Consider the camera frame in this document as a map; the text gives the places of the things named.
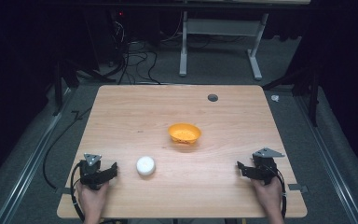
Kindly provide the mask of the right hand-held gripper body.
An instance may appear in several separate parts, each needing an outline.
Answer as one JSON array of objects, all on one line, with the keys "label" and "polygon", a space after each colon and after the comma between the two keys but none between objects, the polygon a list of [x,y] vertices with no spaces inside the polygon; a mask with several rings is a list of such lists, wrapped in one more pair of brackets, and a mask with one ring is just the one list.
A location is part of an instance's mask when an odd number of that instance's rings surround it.
[{"label": "right hand-held gripper body", "polygon": [[283,157],[283,154],[271,148],[263,147],[254,152],[252,156],[255,169],[260,172],[264,184],[268,185],[272,178],[278,175],[278,168],[274,159]]}]

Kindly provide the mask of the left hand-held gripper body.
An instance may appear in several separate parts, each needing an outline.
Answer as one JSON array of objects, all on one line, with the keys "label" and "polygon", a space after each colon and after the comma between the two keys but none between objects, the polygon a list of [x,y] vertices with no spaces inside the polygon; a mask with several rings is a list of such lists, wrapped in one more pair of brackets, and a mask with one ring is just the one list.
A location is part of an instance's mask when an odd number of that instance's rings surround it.
[{"label": "left hand-held gripper body", "polygon": [[101,187],[96,177],[100,171],[101,157],[101,155],[85,153],[84,160],[80,161],[80,182],[93,190],[99,190]]}]

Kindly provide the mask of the person's left hand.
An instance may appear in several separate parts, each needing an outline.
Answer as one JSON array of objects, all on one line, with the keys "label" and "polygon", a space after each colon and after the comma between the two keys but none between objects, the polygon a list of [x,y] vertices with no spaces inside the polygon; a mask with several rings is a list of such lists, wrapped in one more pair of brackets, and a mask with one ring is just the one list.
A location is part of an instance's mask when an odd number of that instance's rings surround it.
[{"label": "person's left hand", "polygon": [[101,217],[108,188],[108,182],[103,183],[97,190],[90,189],[81,183],[76,184],[79,203],[85,218],[91,219],[93,217],[99,219]]}]

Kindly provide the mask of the person's right hand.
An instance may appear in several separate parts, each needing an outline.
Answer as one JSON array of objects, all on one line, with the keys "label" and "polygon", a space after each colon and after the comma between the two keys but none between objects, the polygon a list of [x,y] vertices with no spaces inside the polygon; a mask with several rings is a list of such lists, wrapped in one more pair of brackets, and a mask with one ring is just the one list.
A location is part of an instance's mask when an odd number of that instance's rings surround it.
[{"label": "person's right hand", "polygon": [[257,200],[267,214],[280,214],[282,203],[282,186],[277,177],[273,177],[269,184],[265,185],[261,180],[251,180]]}]

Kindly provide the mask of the orange bowl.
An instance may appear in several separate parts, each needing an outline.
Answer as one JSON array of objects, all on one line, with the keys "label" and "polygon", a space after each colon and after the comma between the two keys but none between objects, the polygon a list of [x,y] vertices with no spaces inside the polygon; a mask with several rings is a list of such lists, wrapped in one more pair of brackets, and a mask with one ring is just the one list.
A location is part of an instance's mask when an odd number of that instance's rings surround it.
[{"label": "orange bowl", "polygon": [[175,143],[193,144],[201,137],[201,130],[190,123],[175,123],[168,128],[168,134]]}]

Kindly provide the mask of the black tripod stand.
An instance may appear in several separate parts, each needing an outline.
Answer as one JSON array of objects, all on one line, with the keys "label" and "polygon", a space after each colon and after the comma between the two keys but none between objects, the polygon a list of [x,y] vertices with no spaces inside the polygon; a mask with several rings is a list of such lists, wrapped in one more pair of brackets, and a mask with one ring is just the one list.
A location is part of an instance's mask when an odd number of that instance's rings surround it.
[{"label": "black tripod stand", "polygon": [[77,72],[84,72],[86,75],[89,75],[99,81],[107,83],[115,83],[116,81],[112,78],[104,77],[103,75],[97,73],[94,70],[88,69],[85,66],[82,66],[73,60],[69,59],[59,59],[53,67],[53,77],[54,77],[54,98],[55,98],[55,111],[54,116],[58,116],[64,108],[64,93],[62,91],[62,83],[65,82],[66,86],[69,89],[77,89],[79,86],[79,81],[77,79]]},{"label": "black tripod stand", "polygon": [[271,81],[270,83],[264,85],[262,89],[264,91],[269,91],[273,88],[276,88],[280,85],[292,84],[292,94],[294,96],[309,96],[309,105],[308,105],[308,117],[311,124],[316,127],[316,110],[318,102],[318,92],[319,92],[319,67],[318,66],[307,66],[302,67],[296,70],[295,72],[289,73],[283,77],[280,77],[276,80]]}]

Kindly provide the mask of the black computer tower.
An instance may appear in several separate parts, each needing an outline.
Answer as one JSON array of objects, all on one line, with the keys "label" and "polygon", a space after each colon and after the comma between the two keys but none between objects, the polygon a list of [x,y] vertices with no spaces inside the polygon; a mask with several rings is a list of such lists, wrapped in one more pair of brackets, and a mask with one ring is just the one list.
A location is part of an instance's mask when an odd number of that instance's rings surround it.
[{"label": "black computer tower", "polygon": [[128,50],[128,24],[122,10],[105,11],[109,36],[113,43],[113,64],[119,65]]}]

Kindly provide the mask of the metal floor rail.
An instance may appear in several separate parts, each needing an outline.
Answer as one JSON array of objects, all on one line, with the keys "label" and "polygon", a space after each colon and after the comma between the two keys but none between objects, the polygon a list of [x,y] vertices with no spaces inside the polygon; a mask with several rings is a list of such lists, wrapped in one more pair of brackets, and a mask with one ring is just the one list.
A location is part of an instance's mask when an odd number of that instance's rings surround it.
[{"label": "metal floor rail", "polygon": [[62,107],[48,120],[47,128],[44,130],[43,134],[38,140],[37,145],[33,150],[33,153],[26,161],[18,180],[14,184],[14,187],[12,188],[11,192],[7,197],[7,200],[5,201],[4,205],[0,210],[0,224],[8,224],[16,213],[23,199],[23,196],[25,195],[34,178],[38,166],[40,165],[41,161],[43,160],[43,157],[47,153],[48,141],[62,117],[62,112],[70,103],[75,92],[76,90],[71,88],[66,88],[63,92]]},{"label": "metal floor rail", "polygon": [[310,128],[312,136],[316,141],[317,151],[320,154],[321,160],[324,164],[324,169],[327,172],[335,192],[347,214],[351,224],[358,224],[358,206],[353,199],[351,191],[345,182],[341,172],[338,170],[337,165],[330,154],[326,143],[324,142],[318,128],[313,125],[309,118],[308,108],[302,97],[295,96],[296,105],[299,108],[302,116],[304,117],[307,125]]}]

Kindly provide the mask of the white metal desk frame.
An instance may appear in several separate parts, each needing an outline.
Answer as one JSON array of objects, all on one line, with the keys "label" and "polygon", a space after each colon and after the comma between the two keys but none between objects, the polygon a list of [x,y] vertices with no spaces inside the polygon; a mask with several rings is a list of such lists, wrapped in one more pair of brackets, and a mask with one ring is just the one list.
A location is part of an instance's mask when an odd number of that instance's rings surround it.
[{"label": "white metal desk frame", "polygon": [[234,21],[218,19],[193,19],[187,12],[182,13],[182,47],[180,54],[179,76],[187,73],[187,36],[188,35],[230,35],[250,36],[255,39],[251,49],[247,49],[247,57],[255,80],[261,80],[262,74],[256,59],[262,35],[267,25],[269,14],[265,13],[258,21]]}]

